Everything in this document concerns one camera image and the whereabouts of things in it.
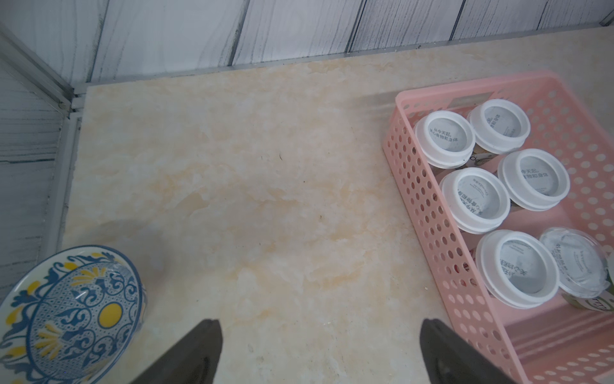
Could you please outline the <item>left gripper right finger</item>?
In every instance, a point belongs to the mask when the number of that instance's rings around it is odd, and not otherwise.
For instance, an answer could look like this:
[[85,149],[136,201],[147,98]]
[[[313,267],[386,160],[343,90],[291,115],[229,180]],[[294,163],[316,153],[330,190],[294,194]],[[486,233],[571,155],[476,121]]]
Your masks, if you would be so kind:
[[420,348],[431,383],[514,383],[439,319],[422,322]]

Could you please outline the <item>yogurt cup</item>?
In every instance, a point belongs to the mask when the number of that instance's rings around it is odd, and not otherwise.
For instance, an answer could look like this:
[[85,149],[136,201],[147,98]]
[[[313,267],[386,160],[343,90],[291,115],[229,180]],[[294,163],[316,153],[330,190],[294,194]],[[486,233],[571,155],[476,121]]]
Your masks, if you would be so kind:
[[497,166],[496,176],[508,191],[512,211],[548,211],[566,198],[571,189],[564,165],[539,149],[506,155]]
[[509,193],[489,171],[475,167],[454,171],[439,187],[457,226],[472,235],[496,230],[510,213]]
[[487,152],[503,155],[518,150],[531,132],[526,113],[505,99],[491,99],[468,114],[476,144]]
[[414,132],[427,163],[438,170],[464,166],[476,145],[473,126],[452,111],[435,111],[425,116],[417,123]]
[[592,299],[582,299],[570,294],[562,294],[563,299],[571,306],[582,309],[592,310],[601,313],[613,312],[613,253],[606,259],[607,279],[609,286],[598,296]]
[[594,299],[611,283],[602,246],[585,232],[551,227],[540,242],[554,257],[560,272],[560,287],[579,299]]
[[552,253],[524,232],[495,230],[481,238],[472,255],[489,293],[509,307],[530,310],[559,291]]

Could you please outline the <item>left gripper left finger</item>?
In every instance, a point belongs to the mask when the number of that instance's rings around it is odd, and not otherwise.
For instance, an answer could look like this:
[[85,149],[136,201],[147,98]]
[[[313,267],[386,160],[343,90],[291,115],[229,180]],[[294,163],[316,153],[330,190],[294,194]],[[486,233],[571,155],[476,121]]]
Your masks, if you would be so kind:
[[213,383],[222,345],[220,322],[202,320],[132,383]]

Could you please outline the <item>pink perforated plastic basket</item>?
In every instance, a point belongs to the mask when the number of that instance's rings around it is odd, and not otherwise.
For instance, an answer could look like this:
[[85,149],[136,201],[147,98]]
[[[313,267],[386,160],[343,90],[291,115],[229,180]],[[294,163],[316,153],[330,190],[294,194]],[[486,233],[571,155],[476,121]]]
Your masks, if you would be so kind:
[[533,72],[403,91],[382,146],[456,336],[518,383],[610,383],[613,316],[556,296],[530,310],[495,299],[471,256],[478,235],[461,231],[416,141],[414,127],[436,110],[467,115],[489,99],[522,108],[526,148],[545,150],[571,174],[566,199],[544,212],[515,211],[502,228],[539,237],[551,227],[587,233],[613,252],[613,140],[552,72]]

